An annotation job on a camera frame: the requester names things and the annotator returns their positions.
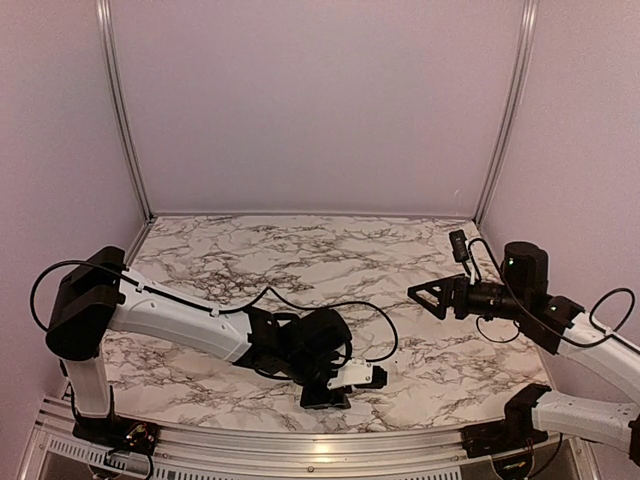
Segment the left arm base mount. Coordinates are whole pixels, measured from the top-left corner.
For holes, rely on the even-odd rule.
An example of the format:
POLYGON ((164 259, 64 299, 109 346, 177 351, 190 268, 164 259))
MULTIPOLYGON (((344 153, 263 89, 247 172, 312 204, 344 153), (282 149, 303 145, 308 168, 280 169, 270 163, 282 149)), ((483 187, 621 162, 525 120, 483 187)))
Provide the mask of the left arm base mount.
POLYGON ((158 424, 115 415, 108 418, 78 417, 73 428, 76 438, 142 455, 152 455, 156 448, 158 424))

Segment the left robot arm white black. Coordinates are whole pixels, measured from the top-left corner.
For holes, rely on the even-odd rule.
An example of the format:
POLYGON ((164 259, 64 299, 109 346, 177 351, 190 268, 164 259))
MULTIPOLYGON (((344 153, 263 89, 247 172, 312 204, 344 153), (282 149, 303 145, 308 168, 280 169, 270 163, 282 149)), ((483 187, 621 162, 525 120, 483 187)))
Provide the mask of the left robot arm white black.
POLYGON ((45 342, 64 365, 78 415, 106 445, 125 438, 126 423, 113 413, 102 341, 109 330, 141 334, 210 354, 264 377, 302 389, 304 409, 347 409, 350 388, 329 386, 340 368, 338 351, 351 349, 351 333, 333 309, 305 315, 207 305, 129 269, 124 253, 105 247, 67 267, 59 283, 45 342))

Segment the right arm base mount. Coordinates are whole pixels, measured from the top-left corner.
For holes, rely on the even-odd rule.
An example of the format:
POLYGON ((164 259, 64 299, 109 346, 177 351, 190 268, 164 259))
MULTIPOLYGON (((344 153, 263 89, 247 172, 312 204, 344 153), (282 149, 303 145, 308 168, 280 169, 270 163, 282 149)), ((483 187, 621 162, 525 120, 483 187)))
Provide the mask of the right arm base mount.
POLYGON ((507 416, 501 420, 466 426, 461 430, 462 447, 468 458, 526 449, 548 438, 547 432, 533 427, 530 416, 507 416))

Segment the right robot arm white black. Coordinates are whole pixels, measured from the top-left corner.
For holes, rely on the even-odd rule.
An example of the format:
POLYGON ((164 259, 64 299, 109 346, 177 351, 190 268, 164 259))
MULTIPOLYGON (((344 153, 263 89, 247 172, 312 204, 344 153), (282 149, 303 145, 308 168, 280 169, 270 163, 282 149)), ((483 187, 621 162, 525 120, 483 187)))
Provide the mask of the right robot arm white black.
POLYGON ((598 322, 583 306, 548 293, 548 255, 524 241, 504 247, 500 280, 473 271, 411 286, 410 299, 438 319, 452 312, 485 320, 510 320, 519 333, 546 352, 572 360, 623 391, 628 404, 584 399, 547 385, 530 384, 504 406, 504 418, 489 433, 470 427, 464 435, 469 456, 523 446, 537 434, 558 432, 605 444, 639 460, 639 348, 598 322))

